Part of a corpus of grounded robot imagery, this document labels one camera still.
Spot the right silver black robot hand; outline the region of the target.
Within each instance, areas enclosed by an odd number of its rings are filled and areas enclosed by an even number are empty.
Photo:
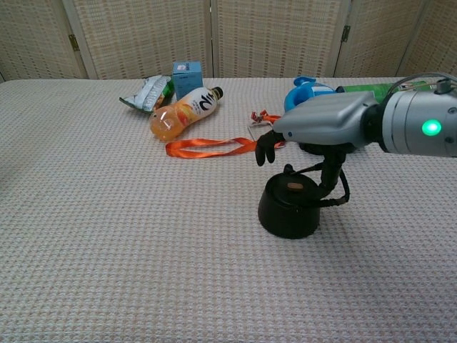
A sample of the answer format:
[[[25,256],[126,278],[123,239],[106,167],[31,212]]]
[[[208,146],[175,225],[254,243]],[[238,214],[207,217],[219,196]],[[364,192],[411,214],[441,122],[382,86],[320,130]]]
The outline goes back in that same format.
[[[270,131],[261,135],[255,148],[256,163],[274,162],[274,146],[283,141],[317,146],[324,158],[321,182],[313,197],[327,197],[336,186],[349,150],[381,139],[384,109],[368,91],[309,99],[286,111]]]

